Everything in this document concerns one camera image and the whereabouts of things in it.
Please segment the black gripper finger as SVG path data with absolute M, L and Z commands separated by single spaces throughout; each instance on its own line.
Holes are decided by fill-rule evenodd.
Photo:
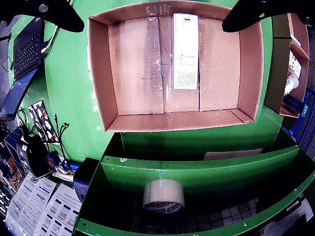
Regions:
M 265 18 L 287 13 L 295 13 L 303 24 L 315 26 L 313 0 L 240 0 L 223 20 L 222 29 L 237 32 Z
M 82 32 L 84 21 L 67 0 L 2 0 L 0 26 L 8 26 L 17 15 L 39 17 L 66 31 Z

